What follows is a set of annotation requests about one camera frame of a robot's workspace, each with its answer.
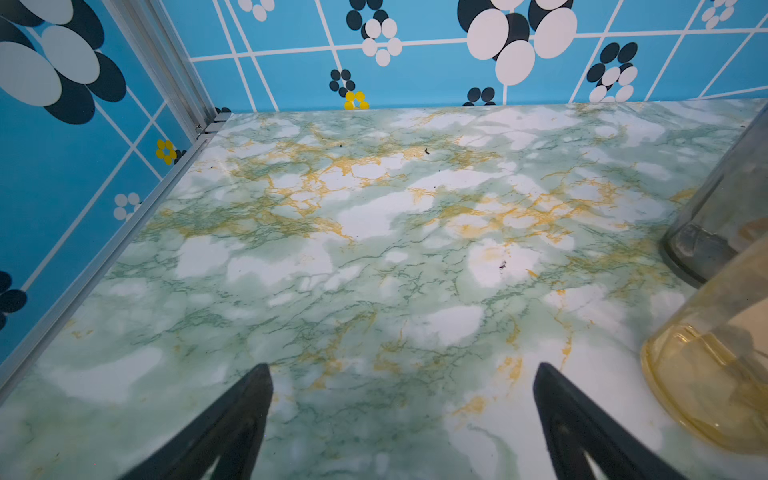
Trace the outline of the aluminium corner post left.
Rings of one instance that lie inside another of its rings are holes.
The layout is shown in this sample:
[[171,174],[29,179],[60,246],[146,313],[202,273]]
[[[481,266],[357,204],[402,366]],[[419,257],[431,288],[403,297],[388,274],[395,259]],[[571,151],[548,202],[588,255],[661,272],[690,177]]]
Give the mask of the aluminium corner post left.
[[216,110],[161,1],[113,1],[106,9],[166,100],[185,134],[217,132],[229,114]]

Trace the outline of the tall grey glass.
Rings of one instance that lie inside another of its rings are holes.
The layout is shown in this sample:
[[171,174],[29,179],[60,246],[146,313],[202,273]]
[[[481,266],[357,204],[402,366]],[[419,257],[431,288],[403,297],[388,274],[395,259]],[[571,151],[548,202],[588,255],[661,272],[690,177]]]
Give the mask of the tall grey glass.
[[767,110],[762,109],[665,232],[665,264],[698,288],[767,234]]

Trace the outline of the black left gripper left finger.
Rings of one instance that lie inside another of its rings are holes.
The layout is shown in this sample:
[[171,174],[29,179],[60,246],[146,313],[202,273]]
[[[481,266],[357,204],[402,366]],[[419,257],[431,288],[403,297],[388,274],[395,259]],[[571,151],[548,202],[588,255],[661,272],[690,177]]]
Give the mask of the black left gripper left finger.
[[258,364],[125,479],[249,479],[273,396],[269,366]]

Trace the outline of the yellow short glass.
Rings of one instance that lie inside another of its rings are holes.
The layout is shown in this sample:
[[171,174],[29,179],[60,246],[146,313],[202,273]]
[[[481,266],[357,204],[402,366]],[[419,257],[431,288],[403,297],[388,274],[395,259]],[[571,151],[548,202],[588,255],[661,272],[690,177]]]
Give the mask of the yellow short glass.
[[703,284],[640,353],[659,403],[725,450],[767,453],[767,240]]

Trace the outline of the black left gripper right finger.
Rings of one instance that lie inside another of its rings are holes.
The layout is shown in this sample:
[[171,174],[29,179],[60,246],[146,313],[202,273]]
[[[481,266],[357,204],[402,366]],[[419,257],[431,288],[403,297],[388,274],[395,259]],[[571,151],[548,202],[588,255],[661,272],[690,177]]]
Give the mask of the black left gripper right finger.
[[538,366],[533,395],[557,478],[593,479],[592,459],[608,479],[685,479],[551,364]]

